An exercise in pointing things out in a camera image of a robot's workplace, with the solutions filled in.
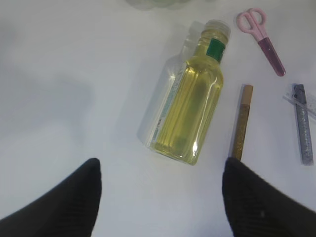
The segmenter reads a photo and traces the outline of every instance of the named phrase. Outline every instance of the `yellow oil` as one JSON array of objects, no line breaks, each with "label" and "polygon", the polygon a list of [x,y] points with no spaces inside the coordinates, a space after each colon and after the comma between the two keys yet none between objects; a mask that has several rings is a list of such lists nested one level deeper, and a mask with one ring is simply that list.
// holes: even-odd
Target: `yellow oil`
[{"label": "yellow oil", "polygon": [[206,29],[201,34],[157,140],[151,145],[156,152],[191,165],[198,160],[223,87],[219,62],[206,55],[211,39],[224,45],[228,42],[219,30]]}]

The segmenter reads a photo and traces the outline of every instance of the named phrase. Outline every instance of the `gold glitter tube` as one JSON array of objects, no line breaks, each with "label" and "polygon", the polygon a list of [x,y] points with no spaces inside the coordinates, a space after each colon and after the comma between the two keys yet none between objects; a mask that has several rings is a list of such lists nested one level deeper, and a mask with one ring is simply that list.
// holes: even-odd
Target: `gold glitter tube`
[{"label": "gold glitter tube", "polygon": [[235,132],[234,146],[232,151],[232,157],[241,160],[243,143],[245,141],[247,122],[250,110],[251,96],[252,96],[251,85],[245,85],[242,92],[238,121]]}]

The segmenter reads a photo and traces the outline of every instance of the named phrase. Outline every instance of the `bottle label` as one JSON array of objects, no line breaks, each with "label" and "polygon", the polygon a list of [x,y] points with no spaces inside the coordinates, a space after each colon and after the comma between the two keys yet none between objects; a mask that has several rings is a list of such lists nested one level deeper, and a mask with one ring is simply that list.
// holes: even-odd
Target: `bottle label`
[{"label": "bottle label", "polygon": [[225,45],[218,39],[212,39],[206,52],[207,56],[215,58],[217,62],[221,62],[225,51]]},{"label": "bottle label", "polygon": [[174,82],[172,84],[170,92],[169,92],[169,94],[167,96],[167,100],[166,100],[166,102],[164,104],[164,107],[162,109],[162,112],[160,114],[160,117],[159,117],[156,129],[154,131],[154,135],[153,135],[153,138],[152,138],[152,141],[151,141],[152,143],[157,141],[158,135],[159,135],[159,133],[160,133],[160,131],[162,129],[163,123],[165,121],[165,118],[167,116],[169,108],[170,108],[170,106],[171,106],[171,104],[173,102],[173,99],[174,99],[174,97],[177,94],[177,91],[178,91],[178,88],[179,88],[182,76],[183,76],[184,72],[186,71],[186,68],[187,68],[187,64],[183,63],[181,68],[180,68],[180,70],[179,70],[179,72],[177,73],[177,75],[176,75],[176,77],[174,79]]}]

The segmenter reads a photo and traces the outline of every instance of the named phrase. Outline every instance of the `cooking oil bottle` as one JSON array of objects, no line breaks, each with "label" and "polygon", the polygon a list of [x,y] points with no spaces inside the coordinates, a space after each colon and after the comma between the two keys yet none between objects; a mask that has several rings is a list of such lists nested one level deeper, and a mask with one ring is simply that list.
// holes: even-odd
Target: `cooking oil bottle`
[{"label": "cooking oil bottle", "polygon": [[230,28],[211,20],[195,53],[175,77],[150,143],[152,150],[195,165],[223,87],[220,62]]}]

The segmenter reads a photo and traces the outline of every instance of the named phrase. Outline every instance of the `scissors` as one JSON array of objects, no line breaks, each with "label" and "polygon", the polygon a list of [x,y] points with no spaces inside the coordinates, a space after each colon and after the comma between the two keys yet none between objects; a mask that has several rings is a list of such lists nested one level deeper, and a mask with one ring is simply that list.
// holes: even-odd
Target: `scissors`
[{"label": "scissors", "polygon": [[[256,17],[254,16],[254,12],[257,12],[261,16],[261,22],[258,22]],[[242,22],[242,18],[245,17],[250,25],[250,29],[245,26]],[[270,62],[276,74],[280,77],[285,75],[285,69],[281,60],[279,59],[275,48],[273,47],[268,34],[265,30],[265,22],[267,20],[267,15],[260,8],[251,8],[248,11],[245,11],[238,15],[237,17],[237,25],[242,32],[252,34],[252,36],[258,42],[260,48],[265,54],[266,58]]]}]

